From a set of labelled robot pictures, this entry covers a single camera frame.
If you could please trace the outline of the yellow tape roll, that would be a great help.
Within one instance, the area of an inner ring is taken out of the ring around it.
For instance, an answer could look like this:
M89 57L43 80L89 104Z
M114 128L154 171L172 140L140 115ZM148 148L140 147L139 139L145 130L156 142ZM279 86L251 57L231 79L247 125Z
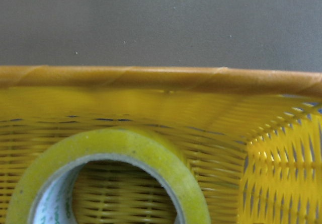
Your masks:
M182 150L155 132L108 128L68 137L42 153L15 186L6 223L79 223L84 203L105 223L210 223Z

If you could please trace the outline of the yellow plastic basket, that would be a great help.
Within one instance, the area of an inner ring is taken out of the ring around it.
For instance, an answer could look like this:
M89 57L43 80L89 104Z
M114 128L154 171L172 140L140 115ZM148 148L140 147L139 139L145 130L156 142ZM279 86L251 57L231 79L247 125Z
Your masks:
M106 66L1 67L1 223L37 157L107 128L178 150L212 223L321 223L320 73Z

